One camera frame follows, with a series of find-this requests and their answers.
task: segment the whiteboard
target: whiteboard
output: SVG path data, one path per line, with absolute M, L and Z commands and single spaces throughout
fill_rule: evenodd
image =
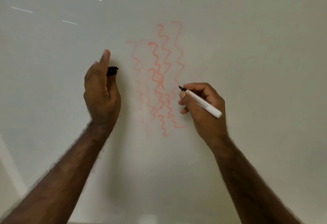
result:
M 214 157 L 179 114 L 177 85 L 196 81 L 225 99 L 232 139 L 276 194 L 318 223 L 327 211 L 324 7 L 1 0 L 0 134 L 23 183 L 86 127 L 83 78 L 109 49 L 122 110 L 71 221 L 239 223 Z

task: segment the white marker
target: white marker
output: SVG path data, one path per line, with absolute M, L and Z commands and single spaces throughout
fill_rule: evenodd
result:
M 190 91 L 190 90 L 186 90 L 185 88 L 178 86 L 182 91 L 187 92 L 188 94 L 190 94 L 197 102 L 198 104 L 205 109 L 207 112 L 209 112 L 211 115 L 213 115 L 216 118 L 221 117 L 222 113 L 217 110 L 215 107 L 213 107 L 211 104 L 209 104 L 206 100 L 203 100 L 202 98 L 200 98 L 198 95 L 196 95 L 194 92 Z

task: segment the hairy forearm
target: hairy forearm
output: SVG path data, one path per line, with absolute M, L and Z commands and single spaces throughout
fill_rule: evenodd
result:
M 2 224 L 62 224 L 73 212 L 110 131 L 92 122 Z
M 212 151 L 243 224 L 301 223 L 228 137 L 219 144 Z

